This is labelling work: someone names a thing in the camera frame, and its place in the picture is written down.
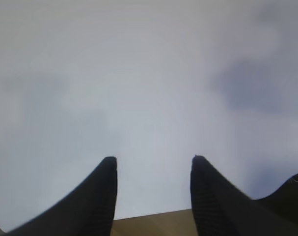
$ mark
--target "white backdrop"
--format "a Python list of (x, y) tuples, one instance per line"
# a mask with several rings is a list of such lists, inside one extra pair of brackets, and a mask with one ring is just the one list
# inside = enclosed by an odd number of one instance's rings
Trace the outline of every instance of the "white backdrop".
[(298, 0), (0, 0), (0, 227), (105, 156), (116, 218), (190, 208), (206, 156), (253, 198), (298, 173)]

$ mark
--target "wooden floor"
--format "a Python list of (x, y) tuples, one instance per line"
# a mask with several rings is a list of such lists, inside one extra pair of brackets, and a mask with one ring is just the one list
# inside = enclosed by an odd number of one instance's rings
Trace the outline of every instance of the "wooden floor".
[(198, 236), (192, 211), (114, 221), (111, 236)]

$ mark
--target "light wood surface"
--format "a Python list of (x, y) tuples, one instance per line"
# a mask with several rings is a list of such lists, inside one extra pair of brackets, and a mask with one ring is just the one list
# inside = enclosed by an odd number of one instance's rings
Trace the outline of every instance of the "light wood surface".
[(198, 236), (191, 210), (114, 221), (111, 236)]

